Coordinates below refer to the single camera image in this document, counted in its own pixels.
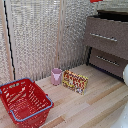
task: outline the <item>gift box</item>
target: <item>gift box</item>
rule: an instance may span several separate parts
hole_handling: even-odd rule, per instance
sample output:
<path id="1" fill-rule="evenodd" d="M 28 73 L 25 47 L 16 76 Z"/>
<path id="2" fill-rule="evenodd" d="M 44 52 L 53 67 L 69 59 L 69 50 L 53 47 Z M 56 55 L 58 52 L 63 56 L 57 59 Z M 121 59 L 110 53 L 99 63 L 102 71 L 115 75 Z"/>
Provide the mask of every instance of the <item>gift box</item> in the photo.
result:
<path id="1" fill-rule="evenodd" d="M 84 95 L 87 88 L 88 78 L 82 75 L 77 75 L 66 70 L 63 74 L 63 86 L 70 90 Z"/>

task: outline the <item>red plastic basket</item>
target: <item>red plastic basket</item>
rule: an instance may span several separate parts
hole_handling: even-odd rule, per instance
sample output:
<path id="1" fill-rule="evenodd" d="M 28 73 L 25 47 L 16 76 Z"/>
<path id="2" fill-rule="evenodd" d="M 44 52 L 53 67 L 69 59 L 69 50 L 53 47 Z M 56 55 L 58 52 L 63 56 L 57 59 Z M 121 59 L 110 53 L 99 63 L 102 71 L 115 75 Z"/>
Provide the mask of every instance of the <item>red plastic basket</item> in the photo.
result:
<path id="1" fill-rule="evenodd" d="M 54 103 L 29 78 L 0 86 L 1 100 L 19 128 L 38 128 L 45 123 Z"/>

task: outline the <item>floor board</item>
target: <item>floor board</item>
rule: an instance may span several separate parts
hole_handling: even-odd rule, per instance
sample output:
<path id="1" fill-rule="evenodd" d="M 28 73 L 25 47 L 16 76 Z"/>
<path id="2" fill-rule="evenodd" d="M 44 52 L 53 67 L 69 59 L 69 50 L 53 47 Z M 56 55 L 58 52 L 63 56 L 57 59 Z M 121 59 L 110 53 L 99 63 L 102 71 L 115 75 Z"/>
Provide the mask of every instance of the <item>floor board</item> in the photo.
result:
<path id="1" fill-rule="evenodd" d="M 128 101 L 128 87 L 91 66 L 81 65 L 70 71 L 89 78 L 84 96 L 62 85 L 53 86 L 51 77 L 36 81 L 54 102 L 40 128 L 110 128 Z M 1 101 L 0 128 L 16 128 Z"/>

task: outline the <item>gray dresser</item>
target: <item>gray dresser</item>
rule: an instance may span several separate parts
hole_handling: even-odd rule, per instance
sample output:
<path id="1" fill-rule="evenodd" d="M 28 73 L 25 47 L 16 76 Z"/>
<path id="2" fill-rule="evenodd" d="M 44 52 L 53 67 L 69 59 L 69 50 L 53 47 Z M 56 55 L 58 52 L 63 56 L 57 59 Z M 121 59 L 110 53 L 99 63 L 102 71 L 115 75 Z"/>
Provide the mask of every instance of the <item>gray dresser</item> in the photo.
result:
<path id="1" fill-rule="evenodd" d="M 85 45 L 92 47 L 89 63 L 123 78 L 128 64 L 128 10 L 98 10 L 86 22 Z"/>

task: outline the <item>pink cup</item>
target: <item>pink cup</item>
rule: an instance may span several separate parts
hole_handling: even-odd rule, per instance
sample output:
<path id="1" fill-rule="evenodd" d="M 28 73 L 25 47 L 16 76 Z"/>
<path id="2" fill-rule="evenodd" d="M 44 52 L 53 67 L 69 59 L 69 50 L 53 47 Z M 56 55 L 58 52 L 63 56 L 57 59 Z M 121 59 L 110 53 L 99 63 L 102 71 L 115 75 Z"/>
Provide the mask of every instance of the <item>pink cup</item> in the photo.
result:
<path id="1" fill-rule="evenodd" d="M 53 85 L 59 85 L 61 83 L 62 70 L 54 68 L 51 71 L 51 83 Z"/>

